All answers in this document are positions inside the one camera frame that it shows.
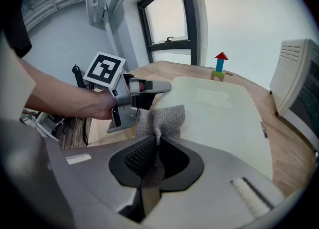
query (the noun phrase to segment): black mesh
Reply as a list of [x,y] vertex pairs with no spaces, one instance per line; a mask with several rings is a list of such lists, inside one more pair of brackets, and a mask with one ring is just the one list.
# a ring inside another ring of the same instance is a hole
[[183,151],[163,139],[159,145],[159,157],[164,165],[166,179],[181,172],[189,164],[189,157]]
[[140,178],[144,178],[145,174],[154,162],[156,150],[156,139],[154,138],[140,148],[126,155],[124,162],[131,171],[139,175]]

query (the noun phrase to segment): white cutting board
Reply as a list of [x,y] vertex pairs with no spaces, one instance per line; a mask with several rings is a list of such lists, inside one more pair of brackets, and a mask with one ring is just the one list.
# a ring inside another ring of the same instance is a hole
[[273,179],[269,141],[259,112],[243,86],[176,77],[155,108],[185,106],[180,138],[229,152]]

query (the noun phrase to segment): window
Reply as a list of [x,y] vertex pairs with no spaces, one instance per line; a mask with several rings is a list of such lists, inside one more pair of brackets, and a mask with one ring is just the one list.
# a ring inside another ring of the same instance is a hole
[[199,26],[196,24],[195,0],[142,0],[138,3],[149,61],[158,50],[190,50],[192,65],[199,65]]

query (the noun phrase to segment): person's hand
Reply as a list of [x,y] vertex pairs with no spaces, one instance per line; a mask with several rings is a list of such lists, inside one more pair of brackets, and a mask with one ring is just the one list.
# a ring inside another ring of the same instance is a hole
[[[140,82],[140,90],[145,90],[145,84]],[[112,108],[116,106],[116,100],[112,96],[109,90],[96,92],[97,103],[95,111],[92,114],[93,118],[96,119],[112,119]]]

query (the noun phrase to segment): window frame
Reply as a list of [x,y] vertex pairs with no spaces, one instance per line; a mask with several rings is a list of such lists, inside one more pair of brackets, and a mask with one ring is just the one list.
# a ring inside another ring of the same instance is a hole
[[145,8],[155,0],[141,0],[138,2],[138,10],[143,30],[144,41],[148,53],[150,63],[153,60],[153,51],[170,50],[170,49],[190,49],[191,65],[199,65],[200,62],[200,41],[199,41],[199,14],[196,0],[183,0],[185,9],[185,18],[187,26],[187,40],[178,40],[164,42],[160,44],[152,44],[151,33],[149,29],[147,14]]

